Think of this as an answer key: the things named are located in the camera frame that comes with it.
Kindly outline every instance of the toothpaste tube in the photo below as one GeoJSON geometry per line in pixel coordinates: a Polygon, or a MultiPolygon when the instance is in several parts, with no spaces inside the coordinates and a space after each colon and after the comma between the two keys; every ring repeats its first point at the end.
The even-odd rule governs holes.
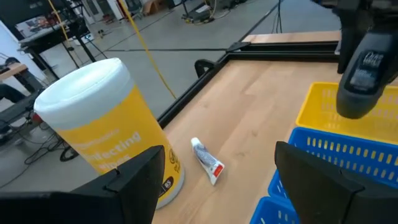
{"type": "Polygon", "coordinates": [[[191,139],[193,152],[197,156],[201,166],[205,169],[210,178],[211,184],[215,185],[217,178],[224,169],[224,164],[212,156],[207,148],[199,141],[198,138],[191,139]]]}

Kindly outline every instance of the wooden table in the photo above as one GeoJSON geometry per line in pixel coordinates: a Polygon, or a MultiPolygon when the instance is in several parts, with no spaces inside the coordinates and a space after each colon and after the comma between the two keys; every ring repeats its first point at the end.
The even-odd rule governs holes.
{"type": "MultiPolygon", "coordinates": [[[[340,32],[250,35],[244,41],[337,40],[340,32]]],[[[165,128],[185,168],[176,198],[153,223],[249,223],[312,82],[338,82],[336,63],[230,61],[165,128]],[[195,158],[198,137],[226,165],[215,186],[195,158]]]]}
{"type": "Polygon", "coordinates": [[[13,63],[8,66],[10,70],[0,73],[0,80],[14,76],[30,93],[43,88],[42,84],[33,76],[22,63],[13,63]]]}

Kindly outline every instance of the yellow canister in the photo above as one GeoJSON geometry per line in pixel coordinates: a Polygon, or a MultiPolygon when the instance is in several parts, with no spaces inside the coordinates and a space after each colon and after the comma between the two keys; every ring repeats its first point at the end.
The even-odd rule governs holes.
{"type": "Polygon", "coordinates": [[[166,161],[157,208],[181,189],[184,169],[120,59],[71,72],[44,90],[34,109],[100,174],[163,145],[166,161]]]}

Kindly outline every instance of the blue basket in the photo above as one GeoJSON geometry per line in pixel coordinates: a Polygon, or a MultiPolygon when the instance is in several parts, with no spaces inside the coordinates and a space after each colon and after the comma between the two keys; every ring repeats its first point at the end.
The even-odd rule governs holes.
{"type": "MultiPolygon", "coordinates": [[[[307,128],[295,128],[292,144],[336,166],[398,188],[398,146],[307,128]]],[[[271,197],[287,201],[278,171],[268,187],[271,197]]]]}
{"type": "Polygon", "coordinates": [[[263,197],[257,204],[250,224],[299,224],[292,205],[271,197],[263,197]]]}

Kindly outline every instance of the gray floor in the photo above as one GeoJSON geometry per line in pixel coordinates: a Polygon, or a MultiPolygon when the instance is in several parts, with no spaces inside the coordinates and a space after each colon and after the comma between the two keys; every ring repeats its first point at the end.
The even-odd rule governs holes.
{"type": "MultiPolygon", "coordinates": [[[[188,8],[193,8],[200,0],[188,2],[188,8]]],[[[227,48],[238,41],[257,21],[259,21],[277,0],[249,0],[248,3],[238,6],[224,18],[212,23],[194,26],[181,20],[183,9],[181,6],[173,11],[163,11],[153,16],[136,21],[141,34],[150,49],[219,49],[227,48]]],[[[305,32],[316,30],[337,30],[339,20],[329,10],[323,9],[309,0],[285,0],[282,3],[282,29],[284,32],[305,32]]],[[[253,34],[271,33],[275,12],[272,12],[254,30],[253,34]]],[[[118,57],[128,67],[136,80],[138,87],[155,116],[159,116],[172,102],[173,98],[167,92],[146,53],[143,51],[129,52],[129,49],[142,49],[137,35],[127,22],[114,23],[109,26],[96,24],[95,29],[104,29],[110,33],[103,39],[96,39],[94,43],[107,57],[118,57]]],[[[97,60],[104,59],[103,55],[91,45],[88,48],[97,60]]],[[[82,51],[75,46],[75,53],[80,60],[79,65],[91,63],[82,51]]],[[[152,51],[165,79],[179,96],[196,79],[193,68],[199,58],[216,60],[223,51],[152,51]]],[[[61,45],[43,53],[49,64],[56,65],[55,71],[62,77],[76,69],[68,54],[61,45]]],[[[49,133],[36,130],[32,139],[42,142],[49,133]]],[[[23,160],[38,148],[36,144],[22,144],[16,146],[18,150],[0,148],[0,178],[2,168],[8,169],[9,175],[17,175],[24,169],[23,160]],[[9,153],[14,153],[15,165],[2,167],[9,153]]],[[[38,190],[71,190],[97,176],[97,173],[81,157],[69,162],[59,162],[60,151],[48,153],[38,162],[31,165],[27,171],[11,184],[0,191],[38,191],[38,190]]]]}

